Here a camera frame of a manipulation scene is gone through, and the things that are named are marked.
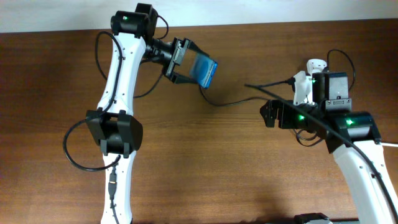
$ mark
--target brown surface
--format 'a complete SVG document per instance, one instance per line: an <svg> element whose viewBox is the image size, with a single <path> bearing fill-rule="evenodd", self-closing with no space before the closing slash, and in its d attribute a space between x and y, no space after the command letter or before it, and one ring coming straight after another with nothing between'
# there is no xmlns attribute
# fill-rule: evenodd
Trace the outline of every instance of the brown surface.
<svg viewBox="0 0 398 224"><path fill-rule="evenodd" d="M171 28L219 61L209 97L219 102L261 93L244 83L295 75L310 58L347 51L358 72L354 109L371 112L385 141L397 141L398 20L306 22ZM99 223L104 174L72 167L61 147L65 131L95 109L104 80L94 61L97 30L0 35L0 223ZM101 43L109 66L111 42ZM351 72L344 57L335 70ZM160 71L145 64L137 93ZM292 98L289 86L272 88ZM134 102L144 141L133 168L135 222L237 223L323 212L354 218L345 180L324 144L299 146L292 133L267 129L264 101L215 108L193 85L163 79ZM69 141L73 157L102 164L86 127ZM398 188L398 151L385 147Z"/></svg>

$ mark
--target green light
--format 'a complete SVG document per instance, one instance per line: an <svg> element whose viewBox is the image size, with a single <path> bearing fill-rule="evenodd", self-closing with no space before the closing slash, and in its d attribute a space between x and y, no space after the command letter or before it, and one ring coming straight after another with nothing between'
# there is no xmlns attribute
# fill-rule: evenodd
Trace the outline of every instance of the green light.
<svg viewBox="0 0 398 224"><path fill-rule="evenodd" d="M354 121L352 121L350 119L346 120L346 122L347 122L348 125L352 125L354 123Z"/></svg>

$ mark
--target white background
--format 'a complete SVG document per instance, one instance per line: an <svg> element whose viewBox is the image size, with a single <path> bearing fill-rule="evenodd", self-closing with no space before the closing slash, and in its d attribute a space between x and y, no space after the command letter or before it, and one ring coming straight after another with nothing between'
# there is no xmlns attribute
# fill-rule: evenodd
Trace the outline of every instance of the white background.
<svg viewBox="0 0 398 224"><path fill-rule="evenodd" d="M398 0L0 0L0 32L108 29L117 10L138 2L170 26L398 17Z"/></svg>

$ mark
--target cable connector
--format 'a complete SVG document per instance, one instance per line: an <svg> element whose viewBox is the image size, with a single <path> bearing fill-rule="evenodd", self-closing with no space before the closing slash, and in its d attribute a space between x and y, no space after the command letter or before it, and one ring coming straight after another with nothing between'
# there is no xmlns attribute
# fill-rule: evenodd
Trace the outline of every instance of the cable connector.
<svg viewBox="0 0 398 224"><path fill-rule="evenodd" d="M114 199L114 195L116 193L116 185L118 184L116 182L116 166L113 166L112 168L112 173L109 175L109 183L108 183L108 192L109 192L109 198L111 200Z"/></svg>

